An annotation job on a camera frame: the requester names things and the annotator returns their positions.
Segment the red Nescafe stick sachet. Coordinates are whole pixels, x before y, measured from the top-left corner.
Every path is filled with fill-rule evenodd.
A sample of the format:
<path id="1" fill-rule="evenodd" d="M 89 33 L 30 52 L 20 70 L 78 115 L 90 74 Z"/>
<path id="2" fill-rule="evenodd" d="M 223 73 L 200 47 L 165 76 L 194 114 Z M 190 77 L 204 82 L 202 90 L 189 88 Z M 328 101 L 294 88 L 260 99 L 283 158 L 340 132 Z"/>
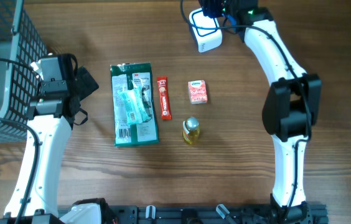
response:
<path id="1" fill-rule="evenodd" d="M 161 103 L 161 119 L 171 120 L 172 115 L 169 104 L 167 77 L 157 77 L 157 85 L 159 90 L 159 99 Z"/>

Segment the red tissue pack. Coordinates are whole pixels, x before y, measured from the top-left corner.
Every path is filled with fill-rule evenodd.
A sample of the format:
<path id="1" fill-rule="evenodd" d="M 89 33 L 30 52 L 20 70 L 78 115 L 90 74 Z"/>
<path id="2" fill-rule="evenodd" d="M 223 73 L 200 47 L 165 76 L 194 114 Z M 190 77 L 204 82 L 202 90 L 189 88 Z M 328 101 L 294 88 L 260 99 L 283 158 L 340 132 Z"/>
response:
<path id="1" fill-rule="evenodd" d="M 206 83 L 204 80 L 195 80 L 188 82 L 188 91 L 190 102 L 193 105 L 204 104 L 208 102 Z"/>

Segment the green 3M sponge package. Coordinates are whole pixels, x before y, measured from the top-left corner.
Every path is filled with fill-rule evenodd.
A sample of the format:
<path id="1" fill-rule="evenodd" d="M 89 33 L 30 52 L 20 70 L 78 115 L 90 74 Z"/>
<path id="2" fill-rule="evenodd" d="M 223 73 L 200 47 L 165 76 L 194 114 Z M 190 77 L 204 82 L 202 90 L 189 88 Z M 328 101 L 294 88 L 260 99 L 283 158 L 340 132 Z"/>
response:
<path id="1" fill-rule="evenodd" d="M 150 63 L 110 66 L 115 122 L 115 146 L 159 142 Z"/>

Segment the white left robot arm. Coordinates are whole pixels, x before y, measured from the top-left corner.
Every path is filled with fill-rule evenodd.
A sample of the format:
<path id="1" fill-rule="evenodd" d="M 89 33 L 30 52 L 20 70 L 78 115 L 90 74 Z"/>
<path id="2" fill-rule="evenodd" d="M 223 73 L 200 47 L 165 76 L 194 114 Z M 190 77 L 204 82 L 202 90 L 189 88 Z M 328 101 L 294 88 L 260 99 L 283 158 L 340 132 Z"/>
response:
<path id="1" fill-rule="evenodd" d="M 98 89 L 73 54 L 48 55 L 32 63 L 42 77 L 37 94 L 26 109 L 27 142 L 16 188 L 4 217 L 29 217 L 38 213 L 57 216 L 57 192 L 65 146 L 80 102 Z"/>

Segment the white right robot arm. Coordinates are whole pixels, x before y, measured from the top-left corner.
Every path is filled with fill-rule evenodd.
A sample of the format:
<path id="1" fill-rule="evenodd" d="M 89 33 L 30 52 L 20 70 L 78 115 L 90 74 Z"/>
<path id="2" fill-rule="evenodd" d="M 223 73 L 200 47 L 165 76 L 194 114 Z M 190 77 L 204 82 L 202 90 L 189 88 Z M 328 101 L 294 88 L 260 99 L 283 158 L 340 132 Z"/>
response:
<path id="1" fill-rule="evenodd" d="M 271 203 L 281 222 L 307 217 L 304 154 L 319 112 L 322 82 L 308 74 L 281 40 L 269 10 L 257 1 L 199 0 L 203 14 L 224 17 L 258 59 L 269 82 L 262 122 L 272 137 L 276 178 Z"/>

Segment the black mounting rail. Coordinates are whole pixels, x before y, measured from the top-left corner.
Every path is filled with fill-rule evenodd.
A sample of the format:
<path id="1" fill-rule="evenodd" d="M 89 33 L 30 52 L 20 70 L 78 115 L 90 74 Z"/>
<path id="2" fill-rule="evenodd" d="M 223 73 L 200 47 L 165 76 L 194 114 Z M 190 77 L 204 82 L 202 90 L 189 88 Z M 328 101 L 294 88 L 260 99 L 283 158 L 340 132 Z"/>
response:
<path id="1" fill-rule="evenodd" d="M 11 212 L 0 223 L 119 223 L 119 224 L 210 224 L 210 223 L 305 223 L 328 224 L 325 205 L 303 203 L 290 209 L 270 204 L 226 207 L 147 207 L 108 205 L 103 198 L 79 200 L 69 208 L 58 208 L 58 215 L 42 208 L 19 220 Z"/>

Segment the white barcode scanner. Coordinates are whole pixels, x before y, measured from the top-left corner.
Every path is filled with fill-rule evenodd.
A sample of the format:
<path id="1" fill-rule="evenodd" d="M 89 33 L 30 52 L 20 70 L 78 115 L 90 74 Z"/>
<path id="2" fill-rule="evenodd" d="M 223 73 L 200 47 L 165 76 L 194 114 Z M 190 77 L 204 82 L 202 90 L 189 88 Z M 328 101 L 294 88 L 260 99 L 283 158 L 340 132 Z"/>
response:
<path id="1" fill-rule="evenodd" d="M 217 48 L 222 43 L 222 32 L 216 18 L 212 19 L 203 14 L 201 9 L 196 9 L 189 14 L 190 23 L 204 28 L 210 28 L 210 30 L 197 29 L 190 27 L 190 32 L 200 53 L 207 52 Z"/>

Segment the yellow oil bottle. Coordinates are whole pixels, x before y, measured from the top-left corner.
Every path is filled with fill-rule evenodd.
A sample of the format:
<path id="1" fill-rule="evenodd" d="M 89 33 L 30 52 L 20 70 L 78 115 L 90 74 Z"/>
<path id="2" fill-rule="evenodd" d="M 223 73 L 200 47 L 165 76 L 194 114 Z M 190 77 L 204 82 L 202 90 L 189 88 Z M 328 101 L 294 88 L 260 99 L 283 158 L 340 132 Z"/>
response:
<path id="1" fill-rule="evenodd" d="M 188 144 L 195 144 L 200 134 L 199 121 L 195 117 L 189 117 L 182 123 L 182 136 Z"/>

